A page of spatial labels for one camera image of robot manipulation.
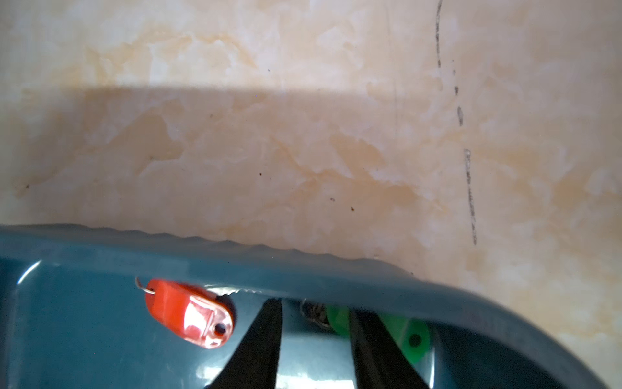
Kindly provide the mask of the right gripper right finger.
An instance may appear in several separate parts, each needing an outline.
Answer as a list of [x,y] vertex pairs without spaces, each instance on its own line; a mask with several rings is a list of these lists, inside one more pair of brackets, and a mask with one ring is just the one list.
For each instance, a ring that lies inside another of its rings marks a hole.
[[351,310],[349,331],[356,387],[427,388],[374,312]]

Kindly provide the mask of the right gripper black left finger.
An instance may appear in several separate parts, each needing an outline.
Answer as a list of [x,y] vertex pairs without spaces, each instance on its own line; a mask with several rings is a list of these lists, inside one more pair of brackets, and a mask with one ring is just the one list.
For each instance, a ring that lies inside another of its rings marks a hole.
[[270,299],[262,305],[227,365],[207,387],[274,389],[282,328],[282,302]]

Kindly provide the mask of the green tag key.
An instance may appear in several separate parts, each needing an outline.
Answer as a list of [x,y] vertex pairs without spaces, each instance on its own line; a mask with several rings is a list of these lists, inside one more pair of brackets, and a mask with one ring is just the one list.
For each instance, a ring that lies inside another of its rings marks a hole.
[[[350,337],[349,310],[345,306],[332,306],[304,300],[300,304],[304,318],[320,328],[342,337]],[[392,314],[378,315],[393,341],[405,358],[418,363],[431,349],[431,334],[426,322]]]

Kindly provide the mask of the teal storage box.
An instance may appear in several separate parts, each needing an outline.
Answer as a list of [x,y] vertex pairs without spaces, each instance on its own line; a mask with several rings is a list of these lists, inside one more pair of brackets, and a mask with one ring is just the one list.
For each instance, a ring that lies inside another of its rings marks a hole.
[[[233,335],[215,349],[181,339],[136,277],[217,294],[235,309]],[[275,388],[357,388],[350,337],[304,318],[304,300],[426,322],[431,349],[412,367],[427,388],[604,386],[516,314],[390,264],[81,225],[1,229],[1,385],[208,388],[270,299],[283,307]]]

